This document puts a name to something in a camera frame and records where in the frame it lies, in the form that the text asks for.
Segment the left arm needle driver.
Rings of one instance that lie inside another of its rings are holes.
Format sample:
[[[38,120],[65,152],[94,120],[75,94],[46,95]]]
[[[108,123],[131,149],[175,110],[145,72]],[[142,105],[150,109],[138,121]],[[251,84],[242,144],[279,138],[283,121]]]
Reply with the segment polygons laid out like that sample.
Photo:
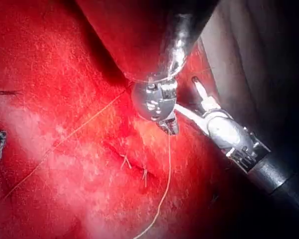
[[[161,82],[136,83],[131,93],[133,105],[146,120],[165,120],[174,110],[177,86],[174,78]]]

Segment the right arm needle driver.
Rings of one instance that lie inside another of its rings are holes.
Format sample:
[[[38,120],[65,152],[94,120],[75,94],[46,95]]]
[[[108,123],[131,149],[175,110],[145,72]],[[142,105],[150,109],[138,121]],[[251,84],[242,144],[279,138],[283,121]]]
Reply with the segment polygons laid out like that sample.
[[[201,101],[198,127],[242,171],[249,172],[271,151],[256,135],[241,126],[211,96]]]

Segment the right arm needle driver jaw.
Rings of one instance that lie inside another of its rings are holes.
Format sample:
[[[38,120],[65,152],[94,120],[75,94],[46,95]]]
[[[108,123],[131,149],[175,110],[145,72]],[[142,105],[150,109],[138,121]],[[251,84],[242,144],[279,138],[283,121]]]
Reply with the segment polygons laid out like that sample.
[[[204,127],[204,120],[199,115],[194,113],[193,111],[191,111],[179,104],[175,104],[174,109],[177,112],[184,115],[185,117],[187,117],[188,119],[192,120],[198,127]]]
[[[192,77],[192,82],[195,86],[195,89],[201,98],[202,102],[207,102],[209,95],[207,94],[206,89],[204,88],[203,84],[200,82],[199,78],[197,76]]]

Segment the left arm needle driver jaw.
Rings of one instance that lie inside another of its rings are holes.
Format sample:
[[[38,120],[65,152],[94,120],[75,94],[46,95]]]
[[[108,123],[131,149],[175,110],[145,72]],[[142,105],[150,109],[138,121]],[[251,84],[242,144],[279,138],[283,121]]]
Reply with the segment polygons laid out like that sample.
[[[179,126],[176,118],[162,120],[158,122],[158,127],[167,135],[177,135],[179,133]]]

